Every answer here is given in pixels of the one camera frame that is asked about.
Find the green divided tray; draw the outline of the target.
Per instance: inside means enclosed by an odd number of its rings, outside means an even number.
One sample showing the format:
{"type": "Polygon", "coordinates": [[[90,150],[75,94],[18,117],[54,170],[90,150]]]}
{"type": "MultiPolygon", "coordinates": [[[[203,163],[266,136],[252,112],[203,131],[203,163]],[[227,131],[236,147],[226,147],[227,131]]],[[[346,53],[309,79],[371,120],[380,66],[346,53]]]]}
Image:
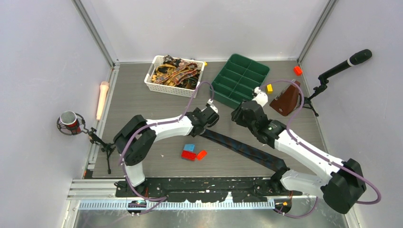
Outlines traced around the green divided tray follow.
{"type": "Polygon", "coordinates": [[[236,109],[253,98],[253,91],[266,80],[270,68],[251,58],[232,54],[211,82],[215,101],[236,109]]]}

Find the navy brown striped tie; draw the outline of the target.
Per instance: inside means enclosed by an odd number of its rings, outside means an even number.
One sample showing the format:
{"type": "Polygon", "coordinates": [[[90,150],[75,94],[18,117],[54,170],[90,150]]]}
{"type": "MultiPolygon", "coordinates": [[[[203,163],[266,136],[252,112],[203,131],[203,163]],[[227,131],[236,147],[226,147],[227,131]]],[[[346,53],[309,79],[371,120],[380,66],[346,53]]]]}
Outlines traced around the navy brown striped tie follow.
{"type": "Polygon", "coordinates": [[[224,146],[274,172],[280,170],[289,170],[289,167],[286,166],[286,163],[283,159],[223,134],[211,130],[205,130],[204,133],[200,136],[221,146],[224,146]]]}

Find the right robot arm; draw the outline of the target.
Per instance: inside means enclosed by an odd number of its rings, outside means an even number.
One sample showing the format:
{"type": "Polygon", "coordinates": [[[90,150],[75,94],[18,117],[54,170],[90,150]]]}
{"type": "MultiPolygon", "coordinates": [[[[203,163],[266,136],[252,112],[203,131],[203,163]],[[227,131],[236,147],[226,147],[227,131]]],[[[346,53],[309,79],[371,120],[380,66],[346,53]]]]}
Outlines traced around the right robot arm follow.
{"type": "Polygon", "coordinates": [[[271,188],[278,195],[296,190],[322,198],[334,211],[346,214],[366,191],[359,162],[344,161],[325,153],[297,136],[278,120],[269,119],[255,100],[244,101],[231,112],[231,120],[246,127],[262,144],[284,152],[308,167],[314,175],[282,168],[271,188]]]}

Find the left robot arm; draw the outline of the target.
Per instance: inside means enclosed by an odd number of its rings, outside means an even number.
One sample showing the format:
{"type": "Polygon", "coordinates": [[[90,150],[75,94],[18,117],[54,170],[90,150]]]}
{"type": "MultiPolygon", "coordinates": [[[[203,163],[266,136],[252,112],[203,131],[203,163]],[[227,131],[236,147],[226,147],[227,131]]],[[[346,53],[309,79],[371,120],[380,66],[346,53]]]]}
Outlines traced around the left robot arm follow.
{"type": "Polygon", "coordinates": [[[146,120],[142,115],[134,116],[113,139],[121,155],[119,162],[124,163],[124,173],[129,178],[127,190],[135,197],[145,193],[143,160],[154,142],[175,136],[201,135],[218,120],[218,109],[212,104],[204,109],[195,108],[184,116],[162,120],[146,120]]]}

